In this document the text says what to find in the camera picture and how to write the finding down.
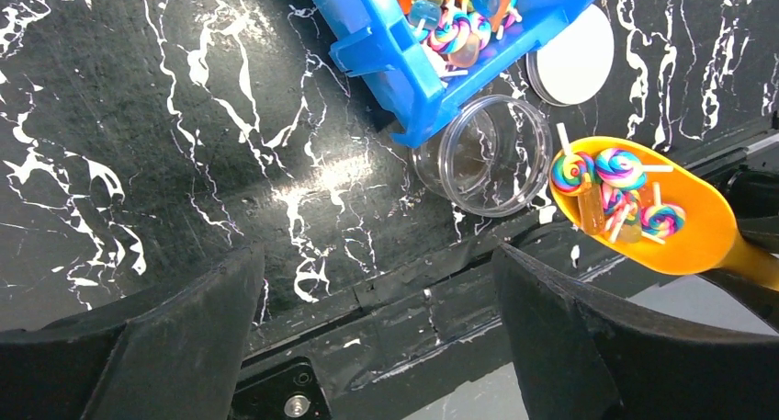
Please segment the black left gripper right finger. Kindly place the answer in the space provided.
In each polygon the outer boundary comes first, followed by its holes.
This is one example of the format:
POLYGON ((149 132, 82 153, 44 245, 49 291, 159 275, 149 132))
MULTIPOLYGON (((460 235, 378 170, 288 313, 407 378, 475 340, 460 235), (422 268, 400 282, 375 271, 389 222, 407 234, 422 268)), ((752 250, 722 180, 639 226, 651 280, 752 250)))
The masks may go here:
POLYGON ((778 340, 699 324, 492 254, 502 324, 532 419, 775 419, 778 340))

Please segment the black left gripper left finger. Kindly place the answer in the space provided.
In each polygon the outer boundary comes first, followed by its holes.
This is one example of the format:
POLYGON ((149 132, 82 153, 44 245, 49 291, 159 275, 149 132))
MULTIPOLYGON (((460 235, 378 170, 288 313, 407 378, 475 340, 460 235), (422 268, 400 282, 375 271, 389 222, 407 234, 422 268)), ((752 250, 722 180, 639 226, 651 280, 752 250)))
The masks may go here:
POLYGON ((1 334, 4 419, 224 419, 264 288, 251 244, 38 330, 1 334))

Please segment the yellow plastic scoop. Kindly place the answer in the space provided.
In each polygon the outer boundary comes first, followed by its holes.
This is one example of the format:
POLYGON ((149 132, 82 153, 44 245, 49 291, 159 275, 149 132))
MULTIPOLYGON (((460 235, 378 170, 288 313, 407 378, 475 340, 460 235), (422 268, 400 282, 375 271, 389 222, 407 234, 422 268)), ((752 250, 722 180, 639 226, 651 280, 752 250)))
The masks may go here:
POLYGON ((595 241, 658 273, 725 269, 778 288, 778 259, 748 243, 713 186, 668 157, 626 139, 570 141, 550 169, 559 209, 595 241))

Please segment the blue plastic candy bin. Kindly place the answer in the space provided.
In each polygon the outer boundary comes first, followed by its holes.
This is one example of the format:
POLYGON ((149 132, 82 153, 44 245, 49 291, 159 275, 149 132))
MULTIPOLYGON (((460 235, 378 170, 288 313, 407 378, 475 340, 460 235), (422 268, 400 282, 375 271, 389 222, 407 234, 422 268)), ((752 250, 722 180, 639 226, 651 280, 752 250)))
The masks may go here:
POLYGON ((461 113, 506 68, 549 43, 595 0, 518 0, 522 21, 490 43, 467 74, 444 84, 396 0, 312 0, 336 37, 336 66, 360 76, 403 128, 393 140, 417 148, 461 113))

